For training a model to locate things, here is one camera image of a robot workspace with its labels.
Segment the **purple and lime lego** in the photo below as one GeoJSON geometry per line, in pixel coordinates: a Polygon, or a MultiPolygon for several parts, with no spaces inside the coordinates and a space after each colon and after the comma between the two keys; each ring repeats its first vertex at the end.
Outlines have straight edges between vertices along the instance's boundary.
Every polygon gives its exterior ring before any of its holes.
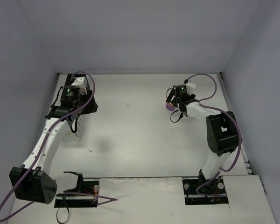
{"type": "Polygon", "coordinates": [[[174,105],[172,105],[168,102],[165,104],[165,107],[171,112],[173,112],[176,109],[176,107],[174,105]]]}

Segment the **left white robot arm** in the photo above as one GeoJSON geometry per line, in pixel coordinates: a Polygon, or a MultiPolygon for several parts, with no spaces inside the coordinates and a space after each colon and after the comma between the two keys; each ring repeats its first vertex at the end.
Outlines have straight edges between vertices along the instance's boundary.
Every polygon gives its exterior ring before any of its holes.
{"type": "Polygon", "coordinates": [[[79,116],[98,109],[94,90],[86,90],[85,94],[80,91],[74,85],[60,88],[60,105],[51,105],[45,128],[32,153],[20,167],[11,169],[9,177],[17,199],[49,204],[63,185],[71,183],[67,177],[51,177],[50,168],[64,136],[79,116]]]}

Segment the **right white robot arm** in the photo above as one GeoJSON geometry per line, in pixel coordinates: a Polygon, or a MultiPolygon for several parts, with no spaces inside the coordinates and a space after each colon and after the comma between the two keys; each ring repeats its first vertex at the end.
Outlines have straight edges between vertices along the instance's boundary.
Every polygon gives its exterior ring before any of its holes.
{"type": "Polygon", "coordinates": [[[218,177],[228,157],[239,147],[239,133],[231,111],[203,106],[193,94],[194,89],[189,84],[169,88],[166,92],[166,108],[172,113],[179,112],[179,119],[192,117],[206,125],[210,151],[198,176],[199,184],[204,184],[218,177]]]}

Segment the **white slotted container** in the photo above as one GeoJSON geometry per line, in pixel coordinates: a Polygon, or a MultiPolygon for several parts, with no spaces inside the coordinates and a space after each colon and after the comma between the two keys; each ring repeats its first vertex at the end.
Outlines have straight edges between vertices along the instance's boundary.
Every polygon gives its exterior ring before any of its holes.
{"type": "Polygon", "coordinates": [[[84,117],[79,116],[75,121],[72,123],[71,128],[64,136],[64,140],[81,140],[83,135],[84,129],[84,117]]]}

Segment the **black slotted container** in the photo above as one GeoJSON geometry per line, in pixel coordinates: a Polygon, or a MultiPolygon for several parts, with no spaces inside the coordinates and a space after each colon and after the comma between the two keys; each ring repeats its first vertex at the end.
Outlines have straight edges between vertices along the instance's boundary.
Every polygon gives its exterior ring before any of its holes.
{"type": "Polygon", "coordinates": [[[64,81],[62,81],[62,86],[71,85],[77,77],[85,77],[85,75],[79,73],[75,75],[73,78],[71,78],[71,76],[72,76],[71,74],[63,74],[63,73],[59,74],[59,78],[64,79],[64,81]]]}

